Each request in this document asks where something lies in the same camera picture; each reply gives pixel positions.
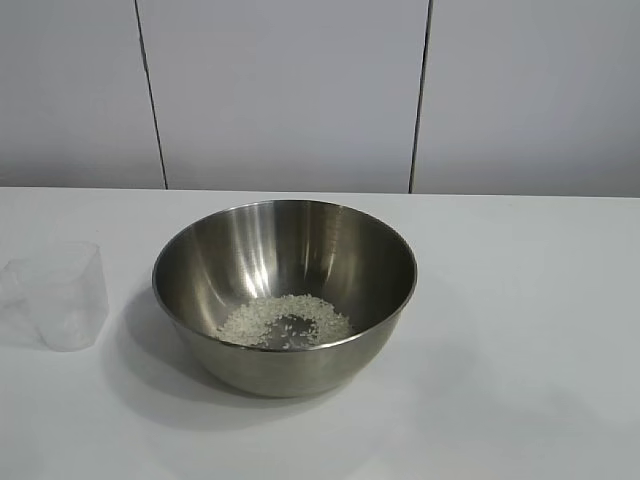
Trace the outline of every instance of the bowl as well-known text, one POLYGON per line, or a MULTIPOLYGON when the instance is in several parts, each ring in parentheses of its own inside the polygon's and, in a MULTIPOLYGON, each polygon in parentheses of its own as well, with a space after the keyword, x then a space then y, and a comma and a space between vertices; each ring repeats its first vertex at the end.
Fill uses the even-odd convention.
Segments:
POLYGON ((223 382, 267 397, 317 394, 351 379, 387 342, 416 281, 413 252, 391 227, 309 200, 205 217, 169 241, 153 270, 156 298, 195 357, 223 382), (307 294, 348 317, 349 335, 295 349, 217 338, 252 299, 307 294))

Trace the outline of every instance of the plastic measuring cup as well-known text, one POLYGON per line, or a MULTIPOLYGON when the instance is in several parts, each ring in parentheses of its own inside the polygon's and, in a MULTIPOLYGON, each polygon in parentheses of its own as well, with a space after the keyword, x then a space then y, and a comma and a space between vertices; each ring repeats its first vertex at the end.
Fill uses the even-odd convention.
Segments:
POLYGON ((19 300, 52 350, 93 345, 109 313, 100 248, 64 242, 11 260, 0 270, 0 304, 19 300))

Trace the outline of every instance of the uncooked rice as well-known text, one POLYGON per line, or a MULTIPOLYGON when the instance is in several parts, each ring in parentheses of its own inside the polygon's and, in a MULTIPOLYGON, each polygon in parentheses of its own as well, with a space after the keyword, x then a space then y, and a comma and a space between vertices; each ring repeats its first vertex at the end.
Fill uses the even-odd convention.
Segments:
POLYGON ((284 295, 252 299, 216 330, 220 340, 243 346, 271 347, 274 335, 278 348, 288 350, 336 342, 351 336, 352 329, 349 317, 329 302, 311 295, 284 295))

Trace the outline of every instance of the bowl rim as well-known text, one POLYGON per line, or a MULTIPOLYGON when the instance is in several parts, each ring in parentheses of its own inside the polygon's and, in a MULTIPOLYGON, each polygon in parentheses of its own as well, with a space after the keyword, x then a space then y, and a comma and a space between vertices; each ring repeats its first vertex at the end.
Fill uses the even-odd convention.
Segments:
POLYGON ((303 353, 303 352, 310 352, 310 351, 314 351, 314 350, 324 350, 326 348, 336 347, 338 345, 342 345, 342 344, 345 344, 345 343, 350 343, 352 341, 357 340, 358 338, 364 336, 368 332, 370 332, 372 330, 375 330, 378 327, 380 327, 380 326, 392 321, 393 319, 395 319, 400 314, 400 312, 404 309, 404 307, 407 306, 407 304, 411 300, 411 297, 413 297, 413 294, 415 292, 417 283, 418 283, 418 262, 416 261, 416 257, 415 257, 415 254, 413 253, 413 249, 411 248, 409 243, 404 239, 404 237, 402 235, 400 235, 393 227, 391 227, 386 222, 383 222, 379 218, 376 218, 376 217, 374 217, 373 215, 371 215, 369 213, 363 212, 362 210, 358 210, 358 209, 353 208, 353 207, 349 207, 347 205, 341 205, 339 203, 333 203, 333 202, 325 202, 325 201, 322 201, 322 200, 309 200, 309 199, 304 199, 304 198, 299 198, 299 199, 298 198, 281 198, 281 199, 272 199, 272 200, 260 200, 260 201, 257 201, 257 202, 245 203, 245 204, 242 204, 242 205, 236 205, 236 206, 233 206, 233 207, 229 207, 229 208, 225 208, 225 209, 222 209, 222 210, 218 210, 218 211, 213 212, 213 213, 211 213, 209 215, 206 215, 206 216, 204 216, 202 218, 199 218, 198 220, 196 220, 194 222, 191 222, 189 225, 187 225, 186 227, 181 229, 178 233, 176 233, 173 237, 171 237, 171 239, 164 245, 164 247, 162 247, 162 250, 160 250, 160 253, 156 257, 156 260, 155 260, 154 265, 153 265, 153 271, 151 273, 151 284, 152 284, 152 288, 153 288, 153 293, 154 293, 154 295, 156 297, 156 301, 160 304, 160 307, 169 316, 171 321, 174 322, 176 325, 178 325, 181 328, 184 328, 184 329, 190 331, 191 333, 194 333, 194 334, 196 334, 196 335, 198 335, 200 337, 204 337, 206 339, 213 340, 213 341, 215 341, 217 343, 220 343, 222 345, 225 345, 227 347, 237 348, 237 349, 241 349, 241 350, 251 350, 251 351, 255 351, 255 352, 269 352, 269 353, 282 353, 282 354, 303 353), (274 203, 299 203, 299 202, 318 204, 318 205, 329 205, 329 206, 332 206, 332 207, 338 207, 340 209, 351 210, 352 212, 355 212, 355 213, 357 213, 359 215, 364 215, 365 217, 368 217, 370 220, 373 220, 375 223, 383 226, 384 228, 389 230, 394 236, 397 237, 397 239, 405 247, 405 249, 409 253, 409 256, 411 257, 411 264, 413 266, 413 282, 412 282, 411 287, 409 288, 409 291, 407 292, 404 300, 402 301, 402 303, 391 314, 389 314, 386 318, 384 318, 383 320, 379 321, 375 325, 372 325, 371 327, 368 327, 368 328, 366 328, 365 330, 363 330, 361 332, 358 332, 358 333, 356 333, 354 335, 351 335, 349 337, 346 337, 346 338, 342 338, 342 339, 337 340, 335 342, 321 343, 320 345, 311 345, 311 346, 305 347, 305 348, 295 348, 295 349, 287 349, 287 350, 285 350, 285 349, 280 349, 280 348, 268 348, 268 347, 258 347, 258 346, 251 346, 251 345, 240 345, 238 343, 227 342, 225 340, 221 340, 219 338, 216 338, 216 337, 214 337, 212 335, 208 335, 208 334, 206 334, 206 333, 204 333, 204 332, 202 332, 200 330, 197 330, 197 329, 195 329, 193 327, 190 327, 189 325, 186 325, 179 318, 177 318, 177 316, 174 315, 173 312, 171 312, 169 307, 167 307, 167 305, 162 300, 162 297, 160 296, 160 293, 158 292, 158 285, 157 285, 157 282, 156 282, 157 270, 158 270, 158 265, 160 263, 160 260, 164 257, 165 252, 174 244, 174 242, 176 242, 178 240, 178 238, 180 238, 182 236, 182 234, 184 234, 185 232, 187 232, 191 228, 195 227, 197 224, 199 224, 201 222, 204 222, 205 220, 208 220, 211 217, 228 214, 229 212, 232 212, 234 210, 240 210, 240 209, 244 209, 244 208, 255 207, 255 206, 266 205, 266 204, 274 204, 274 203))

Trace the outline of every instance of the metal mixing bowl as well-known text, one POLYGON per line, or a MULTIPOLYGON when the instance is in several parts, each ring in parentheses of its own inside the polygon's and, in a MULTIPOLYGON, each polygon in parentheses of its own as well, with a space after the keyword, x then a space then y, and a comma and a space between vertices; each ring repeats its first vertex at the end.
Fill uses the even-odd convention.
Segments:
POLYGON ((153 271, 156 297, 216 377, 240 390, 294 397, 349 380, 380 351, 417 280, 411 248, 352 208, 307 200, 244 205, 176 235, 153 271), (349 317, 354 334, 302 350, 243 347, 214 329, 252 298, 310 294, 349 317))

